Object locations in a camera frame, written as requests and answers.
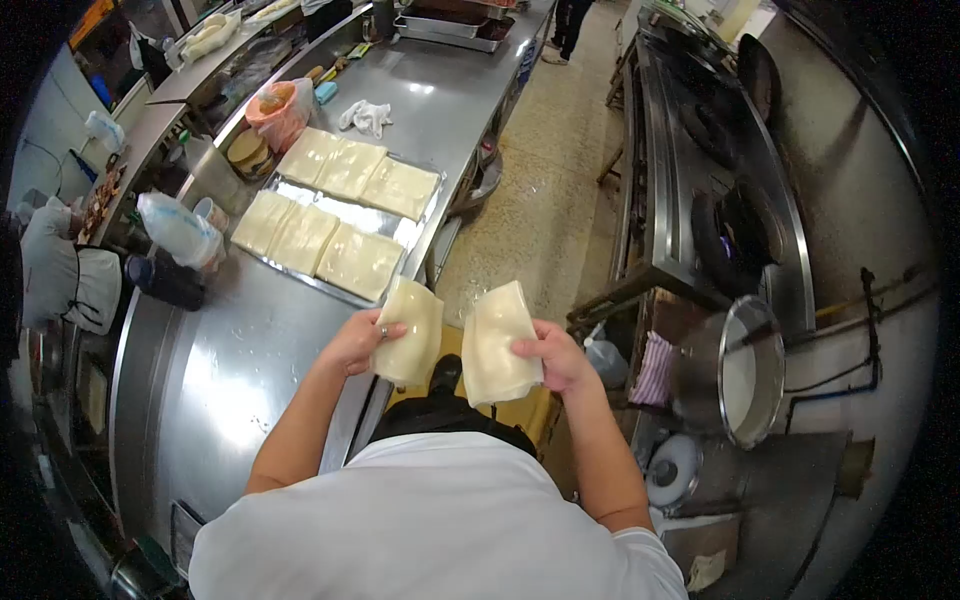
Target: blue sponge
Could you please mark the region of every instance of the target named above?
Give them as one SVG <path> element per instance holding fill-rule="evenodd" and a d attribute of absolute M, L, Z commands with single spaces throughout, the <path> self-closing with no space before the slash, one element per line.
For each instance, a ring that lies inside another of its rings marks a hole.
<path fill-rule="evenodd" d="M 337 93 L 337 85 L 334 82 L 323 82 L 317 86 L 313 93 L 317 96 L 317 102 L 324 105 Z"/>

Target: stainless steel counter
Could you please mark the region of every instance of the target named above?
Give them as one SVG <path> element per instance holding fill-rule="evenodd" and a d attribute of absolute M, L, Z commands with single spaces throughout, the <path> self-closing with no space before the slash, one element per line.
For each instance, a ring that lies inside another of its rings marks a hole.
<path fill-rule="evenodd" d="M 305 73 L 368 8 L 311 43 L 277 76 Z M 358 100 L 390 103 L 394 124 L 380 143 L 446 174 L 438 209 L 403 275 L 414 276 L 423 263 L 457 182 L 551 8 L 551 0 L 534 0 L 529 11 L 512 14 L 516 24 L 493 55 L 402 39 L 371 49 L 337 78 L 339 92 L 324 106 L 321 127 L 335 131 L 336 118 Z M 219 146 L 239 132 L 241 113 L 228 121 Z M 356 130 L 344 136 L 372 141 Z M 181 196 L 189 205 L 190 194 Z M 210 520 L 239 497 L 257 449 L 300 378 L 355 310 L 238 249 L 229 250 L 208 293 L 204 309 L 183 313 L 137 292 L 113 377 L 110 463 L 121 526 L 126 537 L 150 534 L 167 550 L 171 502 Z M 321 472 L 341 467 L 358 428 L 378 417 L 389 387 L 372 393 L 373 383 L 370 374 L 348 381 Z"/>
<path fill-rule="evenodd" d="M 147 100 L 148 105 L 188 102 L 200 87 L 208 82 L 213 74 L 228 60 L 235 57 L 248 42 L 258 37 L 271 23 L 261 22 L 255 25 L 241 23 L 227 43 L 208 55 L 200 57 L 193 64 L 185 64 L 170 74 L 154 90 Z"/>
<path fill-rule="evenodd" d="M 141 112 L 136 125 L 126 132 L 127 149 L 120 155 L 118 164 L 126 163 L 127 171 L 124 172 L 123 177 L 120 178 L 119 192 L 117 193 L 116 200 L 110 203 L 107 217 L 90 238 L 90 245 L 100 246 L 103 243 L 104 237 L 107 235 L 110 227 L 116 223 L 117 218 L 119 218 L 117 208 L 123 202 L 124 195 L 130 189 L 133 182 L 136 181 L 136 178 L 140 177 L 140 174 L 143 172 L 143 167 L 146 166 L 147 161 L 150 160 L 150 157 L 154 154 L 160 142 L 163 141 L 163 136 L 166 135 L 174 123 L 180 120 L 186 113 L 186 109 L 187 107 L 183 103 L 146 106 Z M 90 193 L 87 194 L 84 199 L 84 206 L 89 202 L 90 198 L 93 197 L 94 192 L 96 192 L 100 184 L 106 180 L 107 174 L 105 172 L 93 182 Z"/>

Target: black shoe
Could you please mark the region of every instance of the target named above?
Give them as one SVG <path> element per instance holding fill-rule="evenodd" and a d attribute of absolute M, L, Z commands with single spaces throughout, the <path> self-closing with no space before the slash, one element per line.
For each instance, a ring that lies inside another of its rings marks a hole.
<path fill-rule="evenodd" d="M 456 354 L 441 356 L 430 377 L 429 394 L 453 394 L 457 389 L 457 382 L 460 381 L 460 373 L 463 371 L 464 365 L 459 356 Z"/>

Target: cup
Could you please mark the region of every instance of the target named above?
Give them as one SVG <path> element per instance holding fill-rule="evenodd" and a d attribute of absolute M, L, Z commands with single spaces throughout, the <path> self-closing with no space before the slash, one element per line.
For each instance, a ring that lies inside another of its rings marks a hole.
<path fill-rule="evenodd" d="M 226 233 L 230 225 L 230 218 L 224 210 L 210 198 L 201 198 L 194 206 L 193 214 L 204 218 L 221 233 Z"/>

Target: rolled dough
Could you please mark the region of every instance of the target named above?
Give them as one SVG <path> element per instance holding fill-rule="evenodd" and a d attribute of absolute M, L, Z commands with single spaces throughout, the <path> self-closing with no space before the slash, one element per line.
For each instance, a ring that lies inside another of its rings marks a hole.
<path fill-rule="evenodd" d="M 267 257 L 287 269 L 313 276 L 340 219 L 316 206 L 294 205 L 276 230 Z"/>
<path fill-rule="evenodd" d="M 291 200 L 276 192 L 260 190 L 230 240 L 257 256 L 265 256 L 280 222 L 293 207 Z"/>
<path fill-rule="evenodd" d="M 436 173 L 428 173 L 384 157 L 360 194 L 360 202 L 419 221 L 437 186 Z"/>
<path fill-rule="evenodd" d="M 387 289 L 403 248 L 394 240 L 341 222 L 317 267 L 317 277 L 367 300 Z"/>
<path fill-rule="evenodd" d="M 387 149 L 383 146 L 346 139 L 324 161 L 317 187 L 336 198 L 356 201 L 386 155 Z"/>
<path fill-rule="evenodd" d="M 343 142 L 344 138 L 339 135 L 308 127 L 283 156 L 276 170 L 283 177 L 317 187 L 321 168 Z"/>
<path fill-rule="evenodd" d="M 444 303 L 406 277 L 397 277 L 376 324 L 403 323 L 407 332 L 373 351 L 373 372 L 397 386 L 421 385 L 440 354 Z"/>
<path fill-rule="evenodd" d="M 536 339 L 519 281 L 490 290 L 476 302 L 467 316 L 462 349 L 470 406 L 521 398 L 543 382 L 543 361 L 510 350 L 514 340 Z"/>

